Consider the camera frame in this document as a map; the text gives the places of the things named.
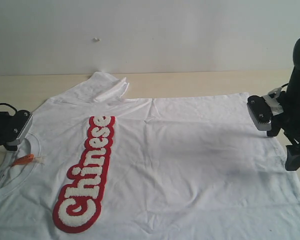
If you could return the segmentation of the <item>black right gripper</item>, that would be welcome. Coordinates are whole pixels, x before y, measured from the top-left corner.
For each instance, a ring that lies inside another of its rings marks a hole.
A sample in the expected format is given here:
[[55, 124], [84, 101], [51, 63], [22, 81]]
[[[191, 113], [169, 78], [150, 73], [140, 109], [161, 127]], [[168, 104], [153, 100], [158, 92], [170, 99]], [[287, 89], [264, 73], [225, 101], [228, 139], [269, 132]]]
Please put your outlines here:
[[291, 142], [286, 146], [287, 158], [285, 169], [296, 171], [300, 168], [300, 99], [281, 92], [276, 99], [283, 109], [283, 113], [271, 117], [271, 130], [266, 132], [268, 137], [276, 137], [280, 130]]

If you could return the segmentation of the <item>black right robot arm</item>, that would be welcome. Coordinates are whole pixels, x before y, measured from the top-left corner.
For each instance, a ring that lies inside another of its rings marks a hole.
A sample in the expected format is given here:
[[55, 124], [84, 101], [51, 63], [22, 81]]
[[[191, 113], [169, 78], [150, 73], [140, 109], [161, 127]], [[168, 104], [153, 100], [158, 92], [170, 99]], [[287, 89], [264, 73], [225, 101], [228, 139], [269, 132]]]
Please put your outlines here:
[[267, 136], [275, 137], [282, 129], [291, 142], [286, 146], [287, 171], [296, 171], [300, 168], [300, 38], [294, 45], [292, 60], [294, 67], [287, 88], [277, 98], [283, 113], [272, 117], [272, 130], [267, 132]]

